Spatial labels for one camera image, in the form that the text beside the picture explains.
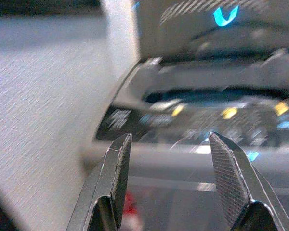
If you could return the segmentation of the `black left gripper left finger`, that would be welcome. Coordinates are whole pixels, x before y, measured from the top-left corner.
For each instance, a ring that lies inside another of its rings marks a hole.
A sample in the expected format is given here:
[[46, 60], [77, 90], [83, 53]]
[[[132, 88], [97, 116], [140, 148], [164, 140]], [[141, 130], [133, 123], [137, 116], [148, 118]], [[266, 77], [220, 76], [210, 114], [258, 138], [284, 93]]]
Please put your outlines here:
[[84, 181], [69, 231], [117, 231], [128, 182], [132, 134], [116, 138]]

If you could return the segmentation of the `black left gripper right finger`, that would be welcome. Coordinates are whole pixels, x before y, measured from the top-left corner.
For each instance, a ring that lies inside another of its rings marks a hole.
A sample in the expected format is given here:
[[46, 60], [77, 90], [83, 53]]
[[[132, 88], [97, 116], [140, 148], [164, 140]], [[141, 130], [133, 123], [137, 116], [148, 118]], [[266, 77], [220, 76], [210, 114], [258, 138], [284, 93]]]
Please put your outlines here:
[[216, 190], [232, 231], [289, 231], [289, 217], [266, 178], [231, 139], [209, 135]]

